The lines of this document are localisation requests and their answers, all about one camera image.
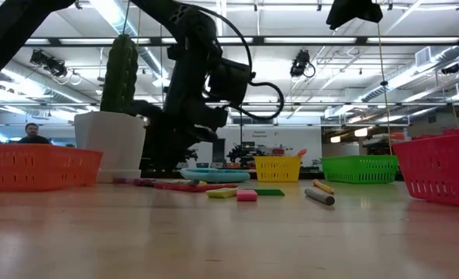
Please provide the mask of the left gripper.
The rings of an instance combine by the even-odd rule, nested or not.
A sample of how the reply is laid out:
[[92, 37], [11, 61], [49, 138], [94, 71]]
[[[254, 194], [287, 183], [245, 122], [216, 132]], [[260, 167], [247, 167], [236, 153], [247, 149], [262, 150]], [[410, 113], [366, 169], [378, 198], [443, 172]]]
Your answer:
[[164, 113], [189, 129], [165, 129], [147, 125], [143, 145], [143, 169], [172, 170], [185, 161], [188, 149], [196, 143], [215, 142], [214, 131], [226, 125], [228, 112], [224, 108], [210, 108], [202, 97], [205, 74], [173, 73], [167, 91]]

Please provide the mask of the pink eraser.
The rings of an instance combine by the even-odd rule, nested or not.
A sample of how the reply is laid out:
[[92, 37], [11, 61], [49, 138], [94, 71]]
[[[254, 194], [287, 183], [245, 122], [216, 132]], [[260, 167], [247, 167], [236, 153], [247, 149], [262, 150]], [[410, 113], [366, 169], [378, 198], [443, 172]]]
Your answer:
[[254, 190], [237, 190], [236, 199], [239, 202], [255, 202], [258, 194]]

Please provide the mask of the blue calculator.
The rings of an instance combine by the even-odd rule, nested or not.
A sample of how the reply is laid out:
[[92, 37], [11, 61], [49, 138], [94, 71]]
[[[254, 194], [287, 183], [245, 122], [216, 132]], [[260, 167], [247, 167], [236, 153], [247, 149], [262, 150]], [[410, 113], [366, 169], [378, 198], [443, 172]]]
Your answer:
[[250, 180], [246, 170], [215, 168], [183, 168], [180, 174], [187, 180], [200, 180], [209, 183], [240, 183]]

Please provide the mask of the white plant pot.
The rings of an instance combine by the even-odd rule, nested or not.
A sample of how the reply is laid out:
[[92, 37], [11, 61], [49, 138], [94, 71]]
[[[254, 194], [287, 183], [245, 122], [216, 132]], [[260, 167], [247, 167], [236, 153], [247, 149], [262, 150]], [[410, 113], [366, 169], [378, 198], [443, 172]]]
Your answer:
[[74, 117], [78, 148], [102, 153], [96, 181], [138, 178], [146, 130], [144, 121], [124, 113], [87, 112]]

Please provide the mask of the red crayon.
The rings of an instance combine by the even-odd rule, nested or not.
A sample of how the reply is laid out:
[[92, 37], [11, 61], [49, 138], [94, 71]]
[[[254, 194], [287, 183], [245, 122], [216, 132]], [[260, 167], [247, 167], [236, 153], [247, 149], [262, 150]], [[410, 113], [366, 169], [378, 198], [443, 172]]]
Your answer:
[[196, 186], [197, 192], [220, 190], [224, 188], [237, 188], [237, 185], [236, 184], [207, 184], [207, 185]]

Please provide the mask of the green cactus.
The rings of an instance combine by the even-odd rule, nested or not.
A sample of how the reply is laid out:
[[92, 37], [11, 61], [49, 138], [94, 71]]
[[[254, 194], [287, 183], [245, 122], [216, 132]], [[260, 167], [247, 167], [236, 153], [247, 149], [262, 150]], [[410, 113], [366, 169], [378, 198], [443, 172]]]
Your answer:
[[109, 51], [100, 110], [122, 113], [133, 102], [138, 71], [136, 44], [127, 34], [118, 35]]

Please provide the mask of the black overhead light beam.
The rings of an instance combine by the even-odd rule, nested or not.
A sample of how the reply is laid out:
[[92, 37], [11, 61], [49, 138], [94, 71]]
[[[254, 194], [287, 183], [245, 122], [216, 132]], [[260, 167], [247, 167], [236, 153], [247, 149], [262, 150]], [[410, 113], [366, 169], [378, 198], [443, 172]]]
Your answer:
[[[109, 47], [112, 37], [35, 37], [26, 41], [28, 47]], [[223, 46], [240, 46], [247, 43], [252, 47], [302, 46], [302, 47], [388, 47], [459, 46], [459, 36], [236, 36], [218, 38]]]

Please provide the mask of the yellow plastic bin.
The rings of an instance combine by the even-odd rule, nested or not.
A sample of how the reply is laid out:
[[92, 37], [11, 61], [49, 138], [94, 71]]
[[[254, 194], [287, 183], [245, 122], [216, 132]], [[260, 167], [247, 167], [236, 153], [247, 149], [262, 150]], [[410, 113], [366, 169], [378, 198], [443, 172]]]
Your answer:
[[302, 158], [300, 156], [260, 156], [254, 158], [260, 182], [297, 182]]

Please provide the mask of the orange plastic bin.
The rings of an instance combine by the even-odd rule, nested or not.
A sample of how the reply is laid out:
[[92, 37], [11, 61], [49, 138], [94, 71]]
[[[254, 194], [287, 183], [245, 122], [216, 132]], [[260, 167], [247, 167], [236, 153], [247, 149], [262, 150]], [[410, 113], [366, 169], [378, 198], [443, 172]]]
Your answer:
[[50, 144], [0, 143], [0, 191], [92, 186], [102, 152]]

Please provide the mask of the person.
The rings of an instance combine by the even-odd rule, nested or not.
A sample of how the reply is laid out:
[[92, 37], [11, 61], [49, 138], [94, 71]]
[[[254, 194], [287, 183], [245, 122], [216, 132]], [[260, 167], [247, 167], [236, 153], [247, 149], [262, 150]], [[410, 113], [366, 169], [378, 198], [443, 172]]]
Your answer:
[[50, 144], [50, 141], [39, 135], [39, 126], [36, 123], [28, 123], [25, 127], [26, 136], [18, 141], [18, 143], [29, 144]]

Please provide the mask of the grey crayon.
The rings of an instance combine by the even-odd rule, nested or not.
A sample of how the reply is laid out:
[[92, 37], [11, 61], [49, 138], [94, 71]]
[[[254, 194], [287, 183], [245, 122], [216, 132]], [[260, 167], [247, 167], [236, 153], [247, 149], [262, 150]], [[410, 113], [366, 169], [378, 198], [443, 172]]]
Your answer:
[[333, 205], [336, 201], [332, 195], [313, 190], [312, 188], [306, 188], [304, 192], [307, 197], [321, 202], [324, 205]]

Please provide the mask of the green plastic bin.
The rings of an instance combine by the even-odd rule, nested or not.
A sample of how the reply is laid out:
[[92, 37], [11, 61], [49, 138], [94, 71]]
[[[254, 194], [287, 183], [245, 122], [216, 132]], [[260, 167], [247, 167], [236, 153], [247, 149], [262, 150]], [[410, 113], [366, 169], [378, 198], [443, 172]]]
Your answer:
[[349, 184], [387, 184], [395, 180], [398, 160], [392, 155], [355, 155], [321, 159], [328, 181]]

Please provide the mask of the red plastic bin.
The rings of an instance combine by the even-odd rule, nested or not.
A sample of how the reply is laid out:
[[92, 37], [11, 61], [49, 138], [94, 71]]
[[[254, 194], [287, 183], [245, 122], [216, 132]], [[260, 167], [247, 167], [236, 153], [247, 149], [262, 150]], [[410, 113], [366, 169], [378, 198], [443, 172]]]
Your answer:
[[409, 195], [459, 207], [459, 134], [394, 145]]

